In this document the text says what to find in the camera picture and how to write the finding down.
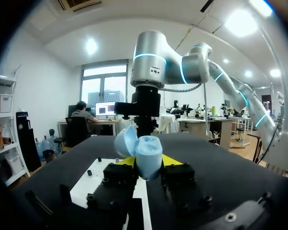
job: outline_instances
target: blue plastic object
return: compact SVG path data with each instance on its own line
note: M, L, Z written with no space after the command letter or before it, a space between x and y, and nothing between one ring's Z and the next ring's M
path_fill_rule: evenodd
M140 176L145 180L158 177L162 164L162 145L159 138L143 136L135 149L136 165Z
M135 147L138 137L132 126L123 129L115 138L114 147L116 152L123 157L131 157L135 155Z
M40 159L41 161L45 161L45 157L43 156L43 148L42 148L42 145L41 145L41 143L37 140L37 138L35 138L35 140L36 140L35 146L36 146L36 150L37 150L39 159Z
M155 179L162 164L162 145L158 137L143 136L138 139L132 126L122 130L114 141L115 150L123 157L136 157L140 176Z
M51 149L50 143L46 136L44 136L44 140L42 141L42 149L43 151Z
M56 155L56 157L60 156L61 151L59 149L59 145L57 143L54 143L54 139L56 137L55 136L51 136L49 138L49 144L50 144L50 148L54 151L54 154Z

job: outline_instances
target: window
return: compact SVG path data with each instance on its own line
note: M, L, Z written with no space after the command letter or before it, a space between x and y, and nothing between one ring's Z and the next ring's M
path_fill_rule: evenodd
M126 102L128 60L83 65L80 100L95 111L98 102Z

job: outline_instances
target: ceiling light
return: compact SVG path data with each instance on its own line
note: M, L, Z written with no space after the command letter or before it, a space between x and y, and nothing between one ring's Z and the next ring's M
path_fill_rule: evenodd
M270 75L274 78L280 77L281 73L279 69L273 69L270 71Z
M89 39L86 43L86 50L89 55L95 53L97 50L97 44L93 39Z
M249 77L252 76L252 72L250 72L250 71L245 71L244 76L249 78Z
M253 7L264 17L272 14L272 9L265 0L250 0Z
M245 10L235 11L226 21L225 27L238 37L250 35L258 29L256 21Z

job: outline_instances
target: yellow pad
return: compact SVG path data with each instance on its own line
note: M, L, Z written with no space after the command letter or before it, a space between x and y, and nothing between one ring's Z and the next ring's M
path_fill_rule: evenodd
M128 158L118 162L117 164L127 164L127 165L131 165L133 167L134 160L135 160L135 157L128 157ZM177 161L171 157L168 157L167 155L164 155L164 154L162 154L162 161L163 161L164 166L169 166L172 164L175 164L175 165L183 164L183 163L180 163L179 161Z
M135 157L127 157L126 159L118 162L117 164L127 164L133 167L134 161L135 161Z
M169 166L171 164L175 164L175 165L183 164L183 163L180 163L179 161L177 161L171 157L168 157L167 155L164 155L164 154L162 154L162 160L163 160L164 167Z

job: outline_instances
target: air vent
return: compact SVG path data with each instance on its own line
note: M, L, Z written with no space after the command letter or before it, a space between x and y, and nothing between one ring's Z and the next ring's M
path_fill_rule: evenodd
M72 10L74 12L101 3L97 0L58 0L58 2L64 11Z

